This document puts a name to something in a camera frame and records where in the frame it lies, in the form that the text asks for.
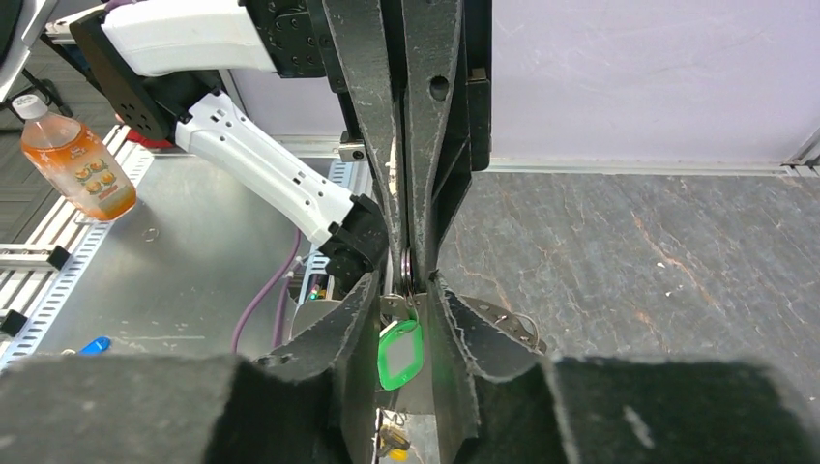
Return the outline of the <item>left base circuit board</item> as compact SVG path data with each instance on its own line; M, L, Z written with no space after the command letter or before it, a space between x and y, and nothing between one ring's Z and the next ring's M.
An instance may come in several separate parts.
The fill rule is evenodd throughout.
M307 301L327 300L328 299L328 283L316 282L311 284L306 296Z

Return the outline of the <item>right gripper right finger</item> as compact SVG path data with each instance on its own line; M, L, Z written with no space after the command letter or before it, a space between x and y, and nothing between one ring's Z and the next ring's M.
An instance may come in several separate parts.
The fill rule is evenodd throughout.
M445 463L815 463L819 423L748 358L543 356L433 274L427 331Z

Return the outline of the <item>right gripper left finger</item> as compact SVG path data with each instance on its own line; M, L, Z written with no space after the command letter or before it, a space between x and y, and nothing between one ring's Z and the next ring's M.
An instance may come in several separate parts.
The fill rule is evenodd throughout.
M5 463L367 463L377 290L267 356L36 357L1 376Z

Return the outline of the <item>blue object on bench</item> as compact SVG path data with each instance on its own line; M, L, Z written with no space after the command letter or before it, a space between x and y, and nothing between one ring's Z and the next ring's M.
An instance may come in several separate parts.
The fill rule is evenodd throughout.
M97 356L105 353L111 346L111 339L107 336L99 336L77 351L79 356Z

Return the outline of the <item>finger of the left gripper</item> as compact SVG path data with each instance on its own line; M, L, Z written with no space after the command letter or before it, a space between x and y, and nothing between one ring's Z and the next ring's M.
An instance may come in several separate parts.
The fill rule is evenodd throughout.
M491 148L489 1L404 1L405 177L413 279L438 267L442 242Z
M407 85L401 1L324 1L338 61L359 123L388 229L399 282L399 257L409 244L404 97Z

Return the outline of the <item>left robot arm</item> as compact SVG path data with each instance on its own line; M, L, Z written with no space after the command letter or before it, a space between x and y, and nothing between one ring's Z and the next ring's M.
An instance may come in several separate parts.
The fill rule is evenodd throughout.
M131 1L72 23L113 109L289 218L350 290L386 261L423 292L491 148L488 1ZM375 194L333 186L219 89L219 70L328 80Z

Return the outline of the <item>yellow key tag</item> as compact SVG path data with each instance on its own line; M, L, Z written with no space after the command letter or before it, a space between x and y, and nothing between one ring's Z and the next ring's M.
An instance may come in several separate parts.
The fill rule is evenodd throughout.
M408 457L411 442L400 428L382 425L378 431L377 452L379 458L388 457L396 462L404 462Z

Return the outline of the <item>orange drink bottle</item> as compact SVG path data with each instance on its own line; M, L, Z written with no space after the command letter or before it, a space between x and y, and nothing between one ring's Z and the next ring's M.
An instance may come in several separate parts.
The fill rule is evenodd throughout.
M80 212L112 221L136 204L131 179L86 125L50 111L33 94L14 99L13 110L24 120L23 155Z

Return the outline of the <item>aluminium frame rail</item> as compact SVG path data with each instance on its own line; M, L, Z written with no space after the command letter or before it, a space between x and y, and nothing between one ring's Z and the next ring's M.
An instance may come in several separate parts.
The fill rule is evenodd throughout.
M274 134L272 138L300 159L341 160L365 162L368 146L361 139L341 136ZM773 176L817 179L819 158L808 163L796 161L772 162L706 162L706 161L641 161L641 160L571 160L571 159L514 159L490 158L484 172L531 172L604 175L661 175L661 176Z

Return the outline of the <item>green key tag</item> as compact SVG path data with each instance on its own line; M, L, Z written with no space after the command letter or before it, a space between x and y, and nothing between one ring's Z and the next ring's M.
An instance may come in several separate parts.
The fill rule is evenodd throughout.
M385 391L402 388L424 367L425 337L416 320L394 321L379 335L377 371Z

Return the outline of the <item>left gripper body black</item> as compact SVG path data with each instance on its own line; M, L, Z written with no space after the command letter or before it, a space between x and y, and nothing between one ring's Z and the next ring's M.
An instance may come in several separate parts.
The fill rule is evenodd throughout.
M353 103L342 76L329 23L318 1L245 1L251 19L282 78L326 77L337 95L345 124L343 144L363 144ZM487 169L491 150L490 1L461 3L461 31L452 104L440 160L460 169Z

